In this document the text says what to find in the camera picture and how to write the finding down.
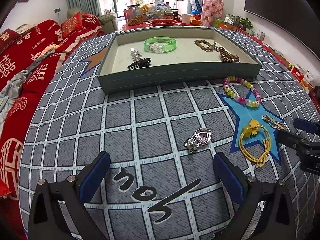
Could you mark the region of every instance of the potted plant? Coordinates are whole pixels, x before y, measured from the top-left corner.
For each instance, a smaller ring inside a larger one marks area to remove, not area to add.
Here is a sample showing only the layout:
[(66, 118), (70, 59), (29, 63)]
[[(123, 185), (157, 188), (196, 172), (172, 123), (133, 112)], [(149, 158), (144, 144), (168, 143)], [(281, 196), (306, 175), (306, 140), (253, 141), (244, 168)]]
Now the potted plant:
[(244, 31), (247, 28), (253, 28), (253, 25), (252, 25), (252, 23), (250, 22), (250, 20), (248, 18), (247, 19), (241, 18), (240, 24), (241, 24), (241, 29), (243, 29)]

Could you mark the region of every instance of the blue star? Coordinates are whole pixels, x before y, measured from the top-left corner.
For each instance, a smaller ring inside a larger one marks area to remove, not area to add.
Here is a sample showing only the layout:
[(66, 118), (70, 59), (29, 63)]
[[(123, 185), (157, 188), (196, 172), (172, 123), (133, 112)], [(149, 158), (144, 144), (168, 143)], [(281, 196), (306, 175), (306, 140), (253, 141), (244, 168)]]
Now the blue star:
[[(255, 108), (247, 107), (245, 105), (239, 104), (238, 102), (234, 101), (232, 98), (226, 95), (221, 95), (221, 94), (218, 94), (218, 95), (221, 98), (221, 100), (229, 106), (230, 110), (236, 116), (235, 134), (233, 136), (230, 153), (240, 150), (239, 137), (241, 135), (241, 130), (244, 126), (248, 125), (251, 119), (255, 119), (260, 124), (262, 124), (270, 133), (271, 149), (269, 153), (273, 157), (273, 159), (276, 160), (281, 165), (279, 147), (276, 141), (277, 129), (273, 129), (267, 122), (263, 121), (262, 116), (268, 113), (270, 117), (273, 117), (278, 122), (283, 122), (284, 120), (278, 117), (277, 115), (273, 114), (271, 111), (267, 110), (263, 104)], [(252, 101), (256, 100), (254, 94), (251, 91), (248, 92), (246, 98)], [(263, 139), (264, 139), (264, 133), (261, 132), (260, 130), (257, 135), (244, 137), (243, 144), (244, 144), (244, 147), (246, 148), (256, 144), (260, 144), (263, 147), (263, 142), (262, 142)]]

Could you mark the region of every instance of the pink and yellow beaded bracelet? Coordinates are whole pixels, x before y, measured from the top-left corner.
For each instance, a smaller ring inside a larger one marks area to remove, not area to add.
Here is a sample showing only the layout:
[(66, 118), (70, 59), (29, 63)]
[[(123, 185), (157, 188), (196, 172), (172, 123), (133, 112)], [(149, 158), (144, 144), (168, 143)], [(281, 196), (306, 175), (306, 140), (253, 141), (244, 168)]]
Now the pink and yellow beaded bracelet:
[[(229, 87), (230, 82), (238, 82), (240, 84), (245, 85), (248, 89), (250, 89), (252, 91), (252, 93), (256, 97), (256, 101), (251, 101), (251, 100), (248, 100), (244, 97), (237, 96), (236, 93), (234, 93), (233, 90)], [(251, 106), (251, 107), (259, 107), (261, 104), (261, 96), (260, 96), (258, 90), (256, 90), (255, 87), (250, 84), (250, 82), (248, 82), (247, 80), (244, 80), (243, 78), (238, 78), (235, 76), (228, 76), (224, 79), (223, 88), (228, 96), (230, 96), (231, 98), (233, 98), (235, 101), (237, 101), (238, 103), (240, 103), (242, 105), (247, 105), (247, 106)]]

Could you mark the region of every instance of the gray grid mat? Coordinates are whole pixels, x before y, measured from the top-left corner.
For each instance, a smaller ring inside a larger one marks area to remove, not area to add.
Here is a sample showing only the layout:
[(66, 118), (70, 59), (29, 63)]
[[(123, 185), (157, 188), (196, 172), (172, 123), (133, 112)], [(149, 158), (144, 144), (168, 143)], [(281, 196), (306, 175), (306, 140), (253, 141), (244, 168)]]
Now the gray grid mat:
[[(251, 83), (260, 91), (263, 104), (284, 118), (286, 128), (297, 132), (293, 119), (318, 121), (319, 114), (295, 78), (270, 53), (247, 36), (219, 30), (255, 55), (263, 67)], [(86, 41), (77, 48), (53, 78), (35, 112), (21, 157), (19, 194), (24, 228), (36, 184), (77, 174), (101, 150), (111, 155), (111, 167), (90, 203), (88, 212), (108, 239), (211, 239), (230, 221), (238, 206), (216, 178), (212, 158), (222, 151), (245, 174), (261, 181), (284, 179), (294, 206), (297, 239), (309, 232), (314, 211), (317, 176), (301, 171), (295, 152), (281, 146), (282, 166), (268, 157), (263, 168), (247, 161), (240, 151), (229, 153), (235, 116), (217, 93), (224, 94), (222, 80), (167, 84), (105, 95), (94, 68), (82, 74), (86, 63), (79, 60), (99, 52), (111, 35)], [(245, 95), (246, 88), (232, 85)], [(183, 141), (199, 127), (213, 129), (212, 143), (189, 155)], [(311, 141), (318, 136), (302, 133)], [(248, 149), (259, 155), (259, 145)], [(114, 176), (124, 168), (134, 178), (128, 189)], [(161, 223), (161, 213), (148, 208), (197, 179), (190, 193), (177, 196), (167, 206), (172, 215)], [(138, 201), (132, 197), (139, 186), (154, 187), (156, 197)], [(61, 203), (67, 224), (81, 238)], [(254, 229), (263, 209), (257, 211), (244, 238)]]

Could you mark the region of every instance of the heart-shaped ring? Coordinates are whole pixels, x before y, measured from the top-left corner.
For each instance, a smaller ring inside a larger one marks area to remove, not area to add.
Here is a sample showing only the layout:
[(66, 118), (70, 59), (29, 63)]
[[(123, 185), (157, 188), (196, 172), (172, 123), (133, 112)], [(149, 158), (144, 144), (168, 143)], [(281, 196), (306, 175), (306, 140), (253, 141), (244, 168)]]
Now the heart-shaped ring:
[(188, 148), (189, 153), (194, 153), (198, 147), (207, 145), (212, 136), (211, 129), (208, 128), (199, 128), (196, 132), (191, 136), (191, 138), (187, 139), (184, 142), (184, 146)]
[(211, 140), (212, 131), (208, 128), (199, 128), (196, 130), (195, 135), (200, 141), (200, 146), (207, 145)]

